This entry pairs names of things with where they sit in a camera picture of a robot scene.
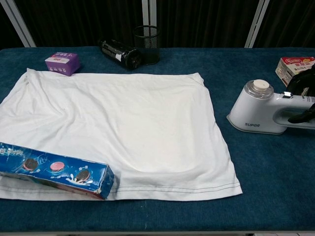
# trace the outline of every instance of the white cloth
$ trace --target white cloth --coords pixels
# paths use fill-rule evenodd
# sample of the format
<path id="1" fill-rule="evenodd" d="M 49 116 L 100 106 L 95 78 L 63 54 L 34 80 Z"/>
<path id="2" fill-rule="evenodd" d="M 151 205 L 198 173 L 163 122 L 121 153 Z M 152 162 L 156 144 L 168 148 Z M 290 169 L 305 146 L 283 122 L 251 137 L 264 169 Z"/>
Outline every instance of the white cloth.
<path id="1" fill-rule="evenodd" d="M 0 105 L 0 142 L 109 164 L 109 200 L 242 193 L 198 73 L 67 77 L 27 69 Z M 8 177 L 0 177 L 0 198 L 89 199 Z"/>

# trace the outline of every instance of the blue table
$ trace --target blue table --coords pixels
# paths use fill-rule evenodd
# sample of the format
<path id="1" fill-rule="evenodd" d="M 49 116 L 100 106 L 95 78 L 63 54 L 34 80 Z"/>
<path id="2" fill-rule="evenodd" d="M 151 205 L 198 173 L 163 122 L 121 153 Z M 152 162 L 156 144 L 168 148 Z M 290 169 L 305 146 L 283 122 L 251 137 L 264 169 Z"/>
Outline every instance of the blue table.
<path id="1" fill-rule="evenodd" d="M 236 130 L 226 119 L 247 81 L 264 79 L 282 92 L 284 84 L 275 74 L 280 57 L 315 56 L 315 49 L 161 49 L 158 64 L 134 71 L 97 47 L 5 49 L 0 51 L 0 101 L 27 67 L 47 70 L 44 60 L 57 51 L 78 53 L 82 73 L 199 72 L 244 193 L 200 202 L 0 199 L 0 232 L 315 230 L 315 131 L 252 134 Z"/>

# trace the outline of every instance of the white label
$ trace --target white label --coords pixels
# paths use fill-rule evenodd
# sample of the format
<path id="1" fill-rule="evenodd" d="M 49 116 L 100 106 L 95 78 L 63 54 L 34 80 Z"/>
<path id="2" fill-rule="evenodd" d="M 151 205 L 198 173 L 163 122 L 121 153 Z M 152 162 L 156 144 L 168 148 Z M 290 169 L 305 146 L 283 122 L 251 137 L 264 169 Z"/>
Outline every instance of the white label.
<path id="1" fill-rule="evenodd" d="M 70 60 L 68 58 L 47 58 L 45 61 L 66 64 Z"/>
<path id="2" fill-rule="evenodd" d="M 122 61 L 122 55 L 121 54 L 116 54 L 115 56 L 119 61 Z"/>

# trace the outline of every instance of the purple box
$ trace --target purple box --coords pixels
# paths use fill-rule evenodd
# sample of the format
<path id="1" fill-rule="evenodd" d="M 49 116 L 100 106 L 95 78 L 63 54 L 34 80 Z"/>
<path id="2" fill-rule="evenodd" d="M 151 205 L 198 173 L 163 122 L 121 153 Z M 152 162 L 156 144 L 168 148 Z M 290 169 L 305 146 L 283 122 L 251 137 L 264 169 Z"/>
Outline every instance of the purple box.
<path id="1" fill-rule="evenodd" d="M 79 57 L 75 53 L 55 53 L 45 60 L 48 70 L 67 76 L 80 68 Z"/>

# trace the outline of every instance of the tissue box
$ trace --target tissue box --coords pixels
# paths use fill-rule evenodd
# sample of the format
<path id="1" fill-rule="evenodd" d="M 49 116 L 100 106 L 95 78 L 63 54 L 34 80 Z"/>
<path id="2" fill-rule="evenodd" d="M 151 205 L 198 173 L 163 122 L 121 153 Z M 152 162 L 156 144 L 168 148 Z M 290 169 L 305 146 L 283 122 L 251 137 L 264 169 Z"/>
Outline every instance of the tissue box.
<path id="1" fill-rule="evenodd" d="M 287 86 L 292 77 L 314 65 L 315 58 L 281 58 L 276 68 L 276 74 Z"/>
<path id="2" fill-rule="evenodd" d="M 0 143 L 0 175 L 105 199 L 114 182 L 106 164 Z"/>
<path id="3" fill-rule="evenodd" d="M 48 70 L 67 76 L 80 68 L 79 57 L 75 53 L 55 53 L 45 60 Z"/>

